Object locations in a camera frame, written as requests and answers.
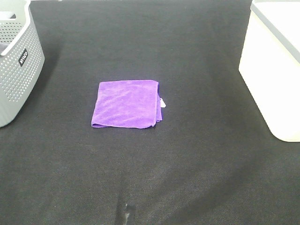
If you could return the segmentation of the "black fabric table cover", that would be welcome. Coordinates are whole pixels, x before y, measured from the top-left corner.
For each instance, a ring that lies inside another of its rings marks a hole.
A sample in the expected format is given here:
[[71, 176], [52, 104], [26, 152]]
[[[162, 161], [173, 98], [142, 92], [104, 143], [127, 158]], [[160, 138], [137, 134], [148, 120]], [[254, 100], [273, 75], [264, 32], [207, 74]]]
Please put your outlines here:
[[[248, 0], [36, 1], [45, 55], [0, 130], [3, 225], [297, 225], [300, 145], [238, 71]], [[148, 129], [92, 128], [101, 81], [151, 79]]]

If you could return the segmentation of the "white plastic storage bin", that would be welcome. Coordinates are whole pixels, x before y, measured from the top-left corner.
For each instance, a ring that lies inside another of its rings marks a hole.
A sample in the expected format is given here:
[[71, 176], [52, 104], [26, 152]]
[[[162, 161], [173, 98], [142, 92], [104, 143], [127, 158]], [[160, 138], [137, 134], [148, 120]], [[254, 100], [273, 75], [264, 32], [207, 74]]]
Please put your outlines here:
[[239, 72], [270, 132], [300, 140], [300, 3], [254, 0]]

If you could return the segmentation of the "grey perforated laundry basket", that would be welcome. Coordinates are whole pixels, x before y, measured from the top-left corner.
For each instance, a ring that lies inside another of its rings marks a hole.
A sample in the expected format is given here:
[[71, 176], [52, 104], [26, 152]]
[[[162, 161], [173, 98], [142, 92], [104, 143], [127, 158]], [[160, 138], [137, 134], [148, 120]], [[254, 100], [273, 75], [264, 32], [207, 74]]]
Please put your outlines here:
[[41, 73], [45, 56], [29, 0], [0, 2], [0, 125], [12, 122]]

